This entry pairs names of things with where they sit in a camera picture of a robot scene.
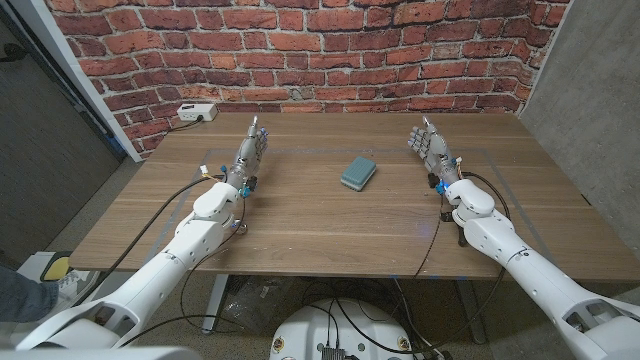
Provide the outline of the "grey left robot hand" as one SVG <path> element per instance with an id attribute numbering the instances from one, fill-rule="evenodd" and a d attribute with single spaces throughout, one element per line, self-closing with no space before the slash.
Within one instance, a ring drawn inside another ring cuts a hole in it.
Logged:
<path id="1" fill-rule="evenodd" d="M 258 116 L 254 115 L 234 161 L 227 172 L 226 183 L 241 190 L 246 182 L 256 177 L 263 153 L 268 147 L 268 132 L 259 125 Z"/>

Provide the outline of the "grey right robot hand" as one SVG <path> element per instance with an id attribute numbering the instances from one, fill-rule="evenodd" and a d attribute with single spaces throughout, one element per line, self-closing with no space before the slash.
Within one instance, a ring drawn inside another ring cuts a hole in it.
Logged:
<path id="1" fill-rule="evenodd" d="M 461 179 L 458 160 L 427 115 L 422 116 L 422 122 L 422 127 L 414 127 L 410 132 L 408 146 L 424 162 L 428 172 L 438 178 L 437 186 L 446 189 Z"/>

